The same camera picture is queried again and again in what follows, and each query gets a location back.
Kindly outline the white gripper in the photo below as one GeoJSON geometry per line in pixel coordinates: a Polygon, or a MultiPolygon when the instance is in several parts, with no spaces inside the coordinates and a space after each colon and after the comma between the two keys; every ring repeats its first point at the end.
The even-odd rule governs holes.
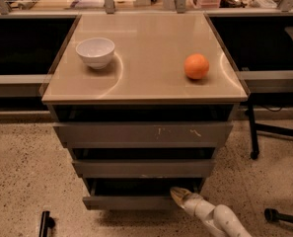
{"type": "Polygon", "coordinates": [[[205,200],[201,195],[179,187],[171,187],[170,194],[175,203],[181,205],[187,214],[195,216],[200,220],[212,218],[212,212],[215,206],[205,200]]]}

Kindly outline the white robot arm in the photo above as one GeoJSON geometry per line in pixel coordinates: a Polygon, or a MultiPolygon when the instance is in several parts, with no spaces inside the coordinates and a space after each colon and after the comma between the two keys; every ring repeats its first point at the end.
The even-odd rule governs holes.
{"type": "Polygon", "coordinates": [[[175,203],[200,219],[213,237],[252,237],[227,205],[213,205],[200,194],[184,188],[172,187],[170,193],[175,203]]]}

